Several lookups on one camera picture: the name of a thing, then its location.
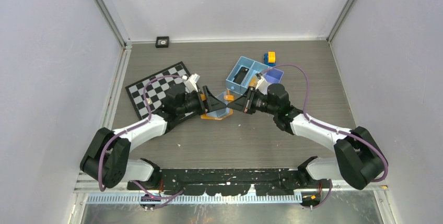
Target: black and white checkered pattern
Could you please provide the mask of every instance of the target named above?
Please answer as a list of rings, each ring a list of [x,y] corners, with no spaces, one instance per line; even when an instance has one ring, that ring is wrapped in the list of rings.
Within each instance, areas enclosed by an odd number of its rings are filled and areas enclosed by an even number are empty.
[[[166,69],[163,69],[153,75],[150,75],[142,80],[139,80],[133,84],[130,84],[126,87],[127,94],[131,99],[132,106],[137,113],[138,118],[144,119],[148,116],[148,109],[146,108],[146,101],[143,101],[143,89],[148,84],[149,80],[154,78],[159,78],[164,75],[187,75],[190,76],[189,71],[186,69],[183,62],[179,62],[175,65],[172,65]],[[171,86],[175,84],[182,83],[183,80],[181,78],[163,78],[152,84],[150,84],[146,88],[146,97],[150,98],[151,104],[149,105],[150,109],[153,111],[161,106],[161,100],[166,97],[165,91],[169,89]]]

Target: gray wood tabletop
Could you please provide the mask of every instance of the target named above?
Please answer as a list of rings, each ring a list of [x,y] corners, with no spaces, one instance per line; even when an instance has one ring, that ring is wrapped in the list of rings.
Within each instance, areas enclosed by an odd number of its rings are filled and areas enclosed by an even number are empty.
[[[275,51],[278,64],[297,64],[308,74],[309,114],[337,126],[355,126],[328,43],[273,41],[172,42],[166,49],[133,45],[113,128],[138,121],[124,89],[131,83],[183,61],[191,73],[200,75],[199,85],[217,95],[226,90],[225,79],[240,56],[262,62],[268,51]],[[303,74],[293,67],[281,70],[291,103],[301,109],[306,93]],[[131,158],[146,158],[163,168],[295,168],[311,156],[333,157],[333,152],[311,140],[280,131],[272,118],[261,112],[234,112],[221,121],[196,116],[142,144]]]

